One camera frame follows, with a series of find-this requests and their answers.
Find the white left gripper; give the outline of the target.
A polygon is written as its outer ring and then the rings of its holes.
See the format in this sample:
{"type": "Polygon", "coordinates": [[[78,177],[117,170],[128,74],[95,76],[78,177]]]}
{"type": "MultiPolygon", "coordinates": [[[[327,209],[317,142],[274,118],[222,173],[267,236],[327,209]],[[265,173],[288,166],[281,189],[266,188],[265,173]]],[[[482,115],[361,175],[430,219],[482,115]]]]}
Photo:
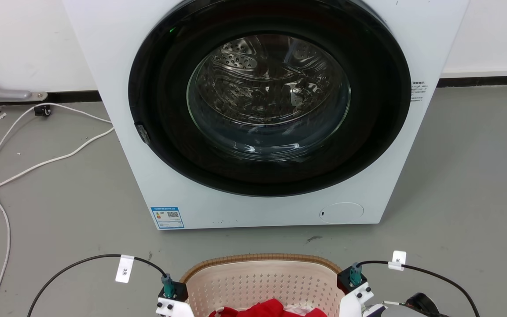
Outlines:
{"type": "Polygon", "coordinates": [[[156,314],[160,317],[195,317],[186,302],[158,297],[156,314]]]}

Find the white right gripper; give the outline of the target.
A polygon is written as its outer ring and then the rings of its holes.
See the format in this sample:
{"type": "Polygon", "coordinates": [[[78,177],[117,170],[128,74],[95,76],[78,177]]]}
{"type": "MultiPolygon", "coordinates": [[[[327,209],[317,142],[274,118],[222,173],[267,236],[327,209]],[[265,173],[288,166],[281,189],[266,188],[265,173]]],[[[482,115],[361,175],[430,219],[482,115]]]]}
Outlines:
{"type": "Polygon", "coordinates": [[[339,317],[363,317],[362,309],[366,301],[374,293],[370,290],[368,282],[362,283],[356,289],[342,297],[339,306],[339,317]]]}

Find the beige perforated laundry basket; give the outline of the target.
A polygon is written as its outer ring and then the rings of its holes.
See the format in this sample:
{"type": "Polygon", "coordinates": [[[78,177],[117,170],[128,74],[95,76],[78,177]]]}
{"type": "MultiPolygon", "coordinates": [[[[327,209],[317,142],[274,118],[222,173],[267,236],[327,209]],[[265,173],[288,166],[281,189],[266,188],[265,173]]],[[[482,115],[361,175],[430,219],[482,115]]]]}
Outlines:
{"type": "Polygon", "coordinates": [[[215,309],[245,310],[277,299],[286,308],[318,308],[338,317],[344,293],[337,287],[338,265],[303,254],[243,254],[213,258],[189,269],[180,282],[187,287],[196,317],[215,309]]]}

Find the pale pink garment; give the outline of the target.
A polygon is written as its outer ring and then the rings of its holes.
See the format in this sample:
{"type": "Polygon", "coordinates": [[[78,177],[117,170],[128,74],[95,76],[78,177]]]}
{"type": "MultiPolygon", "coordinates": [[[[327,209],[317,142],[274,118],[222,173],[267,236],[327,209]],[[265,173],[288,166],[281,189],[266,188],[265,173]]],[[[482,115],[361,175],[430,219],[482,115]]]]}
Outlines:
{"type": "Polygon", "coordinates": [[[283,308],[284,314],[288,317],[306,317],[313,308],[302,305],[288,305],[283,308]]]}

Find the red garment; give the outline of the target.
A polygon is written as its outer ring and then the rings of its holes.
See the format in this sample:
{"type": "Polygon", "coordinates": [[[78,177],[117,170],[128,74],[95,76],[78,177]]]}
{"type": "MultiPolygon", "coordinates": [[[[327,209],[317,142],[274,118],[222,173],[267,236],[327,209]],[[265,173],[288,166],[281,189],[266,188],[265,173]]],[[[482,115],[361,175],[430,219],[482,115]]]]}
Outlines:
{"type": "MultiPolygon", "coordinates": [[[[284,314],[283,308],[284,305],[280,301],[270,299],[245,310],[222,307],[212,311],[208,317],[288,317],[284,314]]],[[[306,317],[328,317],[328,315],[321,309],[313,308],[306,317]]]]}

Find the round white filter cover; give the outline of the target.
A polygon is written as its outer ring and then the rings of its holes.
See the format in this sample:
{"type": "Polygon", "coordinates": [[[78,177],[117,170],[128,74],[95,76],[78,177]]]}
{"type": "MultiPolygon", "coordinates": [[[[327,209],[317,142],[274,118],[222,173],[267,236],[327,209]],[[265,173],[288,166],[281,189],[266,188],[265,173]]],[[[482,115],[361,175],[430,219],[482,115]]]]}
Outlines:
{"type": "Polygon", "coordinates": [[[349,224],[364,214],[364,208],[358,203],[333,203],[320,211],[319,217],[324,223],[332,225],[349,224]]]}

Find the blue energy label sticker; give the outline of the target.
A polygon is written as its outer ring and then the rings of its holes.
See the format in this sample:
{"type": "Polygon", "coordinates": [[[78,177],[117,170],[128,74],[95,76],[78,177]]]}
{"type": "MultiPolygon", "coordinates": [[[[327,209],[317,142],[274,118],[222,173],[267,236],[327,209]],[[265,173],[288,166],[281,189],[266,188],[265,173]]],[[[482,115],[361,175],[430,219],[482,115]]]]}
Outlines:
{"type": "Polygon", "coordinates": [[[184,229],[184,222],[178,207],[151,207],[151,215],[157,229],[184,229]]]}

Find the white front-load washing machine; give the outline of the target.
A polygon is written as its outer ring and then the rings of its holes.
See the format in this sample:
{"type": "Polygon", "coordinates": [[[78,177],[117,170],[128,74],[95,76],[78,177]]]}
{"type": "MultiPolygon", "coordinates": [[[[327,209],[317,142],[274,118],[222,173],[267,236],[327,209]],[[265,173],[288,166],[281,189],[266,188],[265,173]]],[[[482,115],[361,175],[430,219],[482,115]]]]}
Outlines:
{"type": "Polygon", "coordinates": [[[163,162],[140,138],[129,108],[132,63],[153,28],[186,0],[62,0],[121,148],[151,214],[179,208],[184,229],[327,225],[320,211],[358,203],[364,214],[350,224],[379,223],[442,74],[469,0],[360,0],[387,25],[413,81],[428,91],[411,102],[400,133],[369,167],[344,182],[286,197],[219,191],[192,181],[163,162]]]}

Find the grey door latch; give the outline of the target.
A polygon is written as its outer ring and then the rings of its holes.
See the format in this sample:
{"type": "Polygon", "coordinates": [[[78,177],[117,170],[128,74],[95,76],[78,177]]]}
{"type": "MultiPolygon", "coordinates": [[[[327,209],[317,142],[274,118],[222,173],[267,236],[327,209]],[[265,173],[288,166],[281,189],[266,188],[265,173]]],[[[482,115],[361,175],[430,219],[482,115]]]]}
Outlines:
{"type": "Polygon", "coordinates": [[[146,131],[146,128],[141,124],[141,123],[138,123],[138,122],[135,122],[135,128],[141,138],[141,140],[147,145],[149,146],[150,145],[150,138],[149,138],[149,135],[146,131]]]}

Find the black round washer door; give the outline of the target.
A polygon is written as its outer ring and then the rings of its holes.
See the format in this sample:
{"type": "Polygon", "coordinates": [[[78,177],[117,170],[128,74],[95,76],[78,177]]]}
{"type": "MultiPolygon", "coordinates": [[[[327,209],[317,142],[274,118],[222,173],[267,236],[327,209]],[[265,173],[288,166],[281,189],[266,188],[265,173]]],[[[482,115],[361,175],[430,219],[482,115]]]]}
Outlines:
{"type": "Polygon", "coordinates": [[[243,196],[286,197],[344,182],[369,167],[400,133],[411,103],[406,56],[360,0],[186,0],[147,35],[128,84],[134,123],[183,176],[243,196]],[[215,148],[187,108],[187,85],[207,54],[234,39],[292,36],[333,56],[351,88],[340,128],[316,150],[286,161],[242,160],[215,148]]]}

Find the small printed warning label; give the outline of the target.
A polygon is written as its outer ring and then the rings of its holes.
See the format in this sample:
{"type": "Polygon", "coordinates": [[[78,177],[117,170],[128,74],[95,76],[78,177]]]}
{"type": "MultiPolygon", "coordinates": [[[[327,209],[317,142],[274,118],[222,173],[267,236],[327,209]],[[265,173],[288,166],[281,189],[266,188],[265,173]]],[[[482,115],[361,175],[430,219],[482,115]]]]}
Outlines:
{"type": "Polygon", "coordinates": [[[428,91],[428,84],[425,81],[413,81],[411,85],[411,102],[420,102],[428,91]]]}

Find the black baseboard strip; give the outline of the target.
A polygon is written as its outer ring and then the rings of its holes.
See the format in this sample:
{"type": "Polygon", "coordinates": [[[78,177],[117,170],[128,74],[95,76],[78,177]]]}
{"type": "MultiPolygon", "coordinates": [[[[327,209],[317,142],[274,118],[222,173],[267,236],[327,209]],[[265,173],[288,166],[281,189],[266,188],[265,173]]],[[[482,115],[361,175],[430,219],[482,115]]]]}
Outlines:
{"type": "Polygon", "coordinates": [[[469,88],[479,86],[506,86],[507,76],[441,78],[437,88],[469,88]]]}
{"type": "Polygon", "coordinates": [[[44,100],[0,102],[0,106],[36,105],[40,103],[91,103],[102,102],[99,91],[49,92],[44,100]]]}

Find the steel washer drum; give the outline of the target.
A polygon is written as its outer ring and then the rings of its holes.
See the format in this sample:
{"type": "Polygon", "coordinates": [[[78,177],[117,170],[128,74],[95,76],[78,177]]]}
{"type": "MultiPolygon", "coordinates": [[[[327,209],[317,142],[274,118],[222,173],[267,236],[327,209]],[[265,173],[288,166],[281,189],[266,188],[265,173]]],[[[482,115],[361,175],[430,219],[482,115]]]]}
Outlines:
{"type": "Polygon", "coordinates": [[[195,126],[242,160],[286,161],[321,147],[342,125],[351,88],[323,48],[286,35],[234,39],[207,54],[187,85],[195,126]]]}

